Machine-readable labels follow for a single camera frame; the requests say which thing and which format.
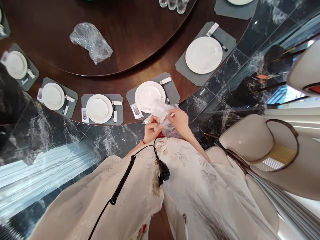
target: white floral robe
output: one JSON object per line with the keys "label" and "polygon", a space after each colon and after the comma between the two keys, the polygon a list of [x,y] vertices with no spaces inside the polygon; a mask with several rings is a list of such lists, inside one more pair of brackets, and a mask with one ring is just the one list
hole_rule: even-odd
{"label": "white floral robe", "polygon": [[[205,206],[206,212],[213,214],[234,239],[278,239],[235,169],[210,165],[181,139],[158,139],[156,149],[170,170],[169,180],[159,186],[153,147],[138,153],[116,204],[108,205],[92,240],[148,239],[151,217],[160,211],[162,203],[174,239],[213,239],[209,223],[201,219],[195,203]],[[64,190],[29,239],[87,240],[130,159],[110,156]]]}

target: plastic bag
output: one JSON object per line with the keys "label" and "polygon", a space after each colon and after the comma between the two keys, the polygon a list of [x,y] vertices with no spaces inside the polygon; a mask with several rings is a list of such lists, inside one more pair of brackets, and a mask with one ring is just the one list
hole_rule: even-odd
{"label": "plastic bag", "polygon": [[183,138],[180,135],[180,133],[178,133],[178,131],[174,128],[172,123],[167,119],[167,115],[169,114],[170,109],[178,108],[178,105],[177,104],[168,105],[159,100],[155,100],[153,106],[154,106],[153,112],[150,114],[149,117],[143,120],[143,123],[147,124],[152,115],[159,117],[159,120],[160,120],[159,126],[164,126],[162,133],[165,137]]}
{"label": "plastic bag", "polygon": [[77,24],[70,34],[70,40],[73,44],[87,49],[96,65],[110,57],[113,52],[99,30],[91,23]]}

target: wooden table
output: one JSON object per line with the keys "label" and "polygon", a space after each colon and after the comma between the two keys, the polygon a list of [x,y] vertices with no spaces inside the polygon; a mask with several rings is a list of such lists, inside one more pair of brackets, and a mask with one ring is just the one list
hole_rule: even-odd
{"label": "wooden table", "polygon": [[[249,24],[216,15],[215,0],[190,0],[183,15],[161,8],[158,0],[3,0],[3,5],[11,35],[0,42],[0,53],[17,43],[38,68],[40,76],[28,91],[33,98],[45,77],[76,91],[79,100],[71,119],[77,122],[81,96],[105,93],[122,95],[123,124],[136,122],[127,91],[163,72],[171,74],[184,101],[199,87],[176,71],[175,63],[203,25],[218,22],[239,42]],[[93,23],[113,49],[98,65],[69,39],[74,26],[85,21]]]}

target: beige chair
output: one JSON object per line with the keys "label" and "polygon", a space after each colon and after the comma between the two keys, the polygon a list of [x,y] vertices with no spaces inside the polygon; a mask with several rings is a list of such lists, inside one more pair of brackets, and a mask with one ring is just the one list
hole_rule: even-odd
{"label": "beige chair", "polygon": [[316,41],[294,63],[287,78],[288,86],[311,97],[320,96],[320,41]]}
{"label": "beige chair", "polygon": [[252,114],[219,140],[264,179],[292,194],[320,200],[320,143],[298,135],[290,124]]}
{"label": "beige chair", "polygon": [[257,182],[247,174],[245,168],[243,168],[243,166],[239,164],[239,162],[232,155],[228,154],[227,156],[225,151],[219,147],[211,147],[206,150],[206,153],[212,162],[231,166],[240,172],[263,216],[275,230],[275,232],[278,232],[279,217],[276,208],[262,191]]}

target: drinking glass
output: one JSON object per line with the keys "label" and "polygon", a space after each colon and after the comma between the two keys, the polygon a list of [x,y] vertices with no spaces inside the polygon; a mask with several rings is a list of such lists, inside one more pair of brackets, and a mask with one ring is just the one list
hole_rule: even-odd
{"label": "drinking glass", "polygon": [[168,8],[173,11],[177,7],[177,0],[167,0]]}
{"label": "drinking glass", "polygon": [[187,8],[187,0],[177,0],[177,12],[179,14],[184,14]]}
{"label": "drinking glass", "polygon": [[159,0],[159,4],[163,8],[165,8],[168,5],[167,0]]}

